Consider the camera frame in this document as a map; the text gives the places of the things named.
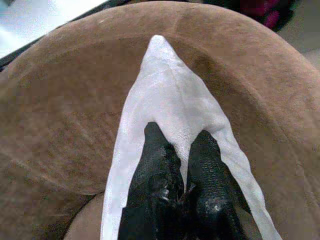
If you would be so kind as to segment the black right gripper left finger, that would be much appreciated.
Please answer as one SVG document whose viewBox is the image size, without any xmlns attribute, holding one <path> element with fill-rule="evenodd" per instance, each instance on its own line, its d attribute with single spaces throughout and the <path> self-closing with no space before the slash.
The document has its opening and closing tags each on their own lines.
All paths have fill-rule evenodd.
<svg viewBox="0 0 320 240">
<path fill-rule="evenodd" d="M 142 155 L 122 209 L 119 240 L 182 240 L 181 160 L 156 122 L 144 129 Z"/>
</svg>

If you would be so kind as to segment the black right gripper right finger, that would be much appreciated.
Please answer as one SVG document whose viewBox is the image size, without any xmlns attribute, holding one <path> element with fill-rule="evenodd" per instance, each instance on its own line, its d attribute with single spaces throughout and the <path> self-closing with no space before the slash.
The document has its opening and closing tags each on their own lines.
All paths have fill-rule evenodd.
<svg viewBox="0 0 320 240">
<path fill-rule="evenodd" d="M 247 239 L 232 201 L 226 169 L 217 141 L 202 130 L 189 152 L 187 192 L 182 198 L 176 239 Z"/>
</svg>

